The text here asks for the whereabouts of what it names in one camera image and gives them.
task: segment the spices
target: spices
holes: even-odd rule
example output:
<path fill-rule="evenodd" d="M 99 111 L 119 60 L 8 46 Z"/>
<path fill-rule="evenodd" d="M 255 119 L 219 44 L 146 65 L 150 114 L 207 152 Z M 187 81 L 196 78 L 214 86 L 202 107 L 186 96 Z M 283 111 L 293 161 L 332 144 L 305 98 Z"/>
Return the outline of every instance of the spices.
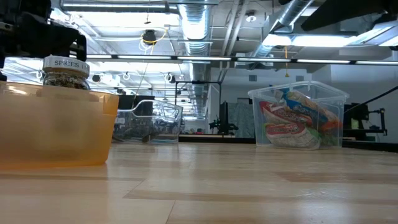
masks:
<path fill-rule="evenodd" d="M 49 56 L 44 59 L 43 70 L 43 85 L 90 90 L 87 83 L 90 66 L 85 62 L 74 58 Z"/>

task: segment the ceiling light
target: ceiling light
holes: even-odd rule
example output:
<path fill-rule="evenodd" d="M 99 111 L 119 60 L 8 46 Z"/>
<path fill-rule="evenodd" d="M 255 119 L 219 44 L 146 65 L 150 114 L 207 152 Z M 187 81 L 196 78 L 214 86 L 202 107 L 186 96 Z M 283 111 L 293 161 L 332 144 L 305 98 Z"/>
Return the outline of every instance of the ceiling light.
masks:
<path fill-rule="evenodd" d="M 222 61 L 230 61 L 230 57 L 193 57 L 193 56 L 180 56 L 177 57 L 177 60 L 222 60 Z"/>
<path fill-rule="evenodd" d="M 137 7 L 137 4 L 72 4 L 72 3 L 65 3 L 62 5 L 63 7 Z M 158 7 L 156 5 L 145 5 L 148 8 L 155 8 Z"/>
<path fill-rule="evenodd" d="M 256 16 L 248 16 L 247 18 L 246 18 L 246 21 L 247 22 L 254 22 L 254 21 L 256 21 L 257 20 L 257 17 Z"/>
<path fill-rule="evenodd" d="M 109 86 L 122 87 L 122 84 L 120 84 L 120 76 L 119 75 L 103 75 L 101 77 L 101 82 L 103 82 Z"/>
<path fill-rule="evenodd" d="M 388 31 L 391 28 L 392 27 L 377 28 L 377 29 L 369 30 L 363 34 L 356 36 L 356 37 L 350 37 L 348 45 L 364 44 L 367 41 L 381 35 L 382 33 Z"/>
<path fill-rule="evenodd" d="M 398 65 L 398 62 L 386 61 L 357 61 L 357 65 Z"/>
<path fill-rule="evenodd" d="M 262 44 L 268 46 L 276 46 L 276 45 L 289 46 L 292 44 L 292 41 L 288 36 L 269 34 L 264 39 Z"/>
<path fill-rule="evenodd" d="M 153 56 L 153 55 L 119 55 L 120 59 L 159 59 L 170 60 L 170 56 Z"/>
<path fill-rule="evenodd" d="M 301 14 L 301 16 L 305 16 L 305 17 L 311 16 L 317 9 L 318 9 L 318 7 L 312 7 L 312 6 L 307 7 L 304 10 L 304 12 Z"/>
<path fill-rule="evenodd" d="M 87 58 L 109 59 L 112 55 L 87 55 Z"/>
<path fill-rule="evenodd" d="M 398 36 L 393 37 L 392 39 L 382 43 L 381 47 L 395 47 L 398 46 Z"/>
<path fill-rule="evenodd" d="M 291 62 L 291 59 L 284 58 L 238 58 L 239 62 Z"/>
<path fill-rule="evenodd" d="M 337 35 L 298 35 L 292 45 L 301 47 L 344 47 L 349 44 L 348 37 Z"/>
<path fill-rule="evenodd" d="M 317 60 L 317 59 L 298 59 L 298 63 L 340 63 L 347 64 L 349 60 Z"/>

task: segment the wood grain surface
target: wood grain surface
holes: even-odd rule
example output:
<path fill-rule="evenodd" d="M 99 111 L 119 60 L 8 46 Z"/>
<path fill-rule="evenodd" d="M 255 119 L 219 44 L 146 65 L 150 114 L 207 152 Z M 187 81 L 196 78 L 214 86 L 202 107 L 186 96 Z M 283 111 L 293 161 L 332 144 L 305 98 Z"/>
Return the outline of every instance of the wood grain surface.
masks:
<path fill-rule="evenodd" d="M 0 172 L 0 223 L 398 223 L 398 155 L 113 145 L 103 166 Z"/>

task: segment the yellow cable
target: yellow cable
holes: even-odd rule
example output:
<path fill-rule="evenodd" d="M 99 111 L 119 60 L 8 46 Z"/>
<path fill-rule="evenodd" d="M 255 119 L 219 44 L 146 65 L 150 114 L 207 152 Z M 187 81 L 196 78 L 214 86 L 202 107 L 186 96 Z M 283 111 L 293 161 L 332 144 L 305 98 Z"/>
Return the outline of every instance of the yellow cable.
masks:
<path fill-rule="evenodd" d="M 287 58 L 287 46 L 285 46 L 285 58 Z M 289 73 L 287 72 L 287 62 L 286 62 L 286 75 L 285 75 L 285 77 L 286 78 L 289 77 Z"/>
<path fill-rule="evenodd" d="M 150 50 L 150 54 L 152 54 L 152 53 L 154 52 L 154 48 L 155 48 L 155 45 L 152 46 L 152 50 Z M 144 74 L 142 74 L 141 81 L 139 82 L 138 89 L 137 89 L 137 91 L 136 91 L 136 95 L 135 95 L 135 97 L 134 97 L 134 100 L 136 100 L 137 95 L 138 95 L 138 92 L 139 92 L 139 89 L 140 89 L 140 87 L 141 87 L 141 85 L 142 85 L 142 81 L 144 81 L 145 75 L 146 75 L 146 73 L 147 73 L 148 65 L 149 65 L 149 63 L 147 63 L 147 65 L 146 65 L 146 67 L 145 67 Z"/>

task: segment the clear plastic bin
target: clear plastic bin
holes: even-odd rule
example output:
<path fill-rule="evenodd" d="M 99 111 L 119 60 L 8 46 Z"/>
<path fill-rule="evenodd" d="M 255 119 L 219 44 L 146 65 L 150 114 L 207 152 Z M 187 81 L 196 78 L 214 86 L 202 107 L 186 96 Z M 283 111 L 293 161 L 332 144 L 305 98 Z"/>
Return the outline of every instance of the clear plastic bin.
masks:
<path fill-rule="evenodd" d="M 0 169 L 103 164 L 118 101 L 107 93 L 0 82 Z"/>
<path fill-rule="evenodd" d="M 341 147 L 349 95 L 306 81 L 249 91 L 258 146 L 314 150 Z"/>
<path fill-rule="evenodd" d="M 119 110 L 113 141 L 162 144 L 178 142 L 183 108 L 156 100 L 142 100 L 132 110 Z"/>

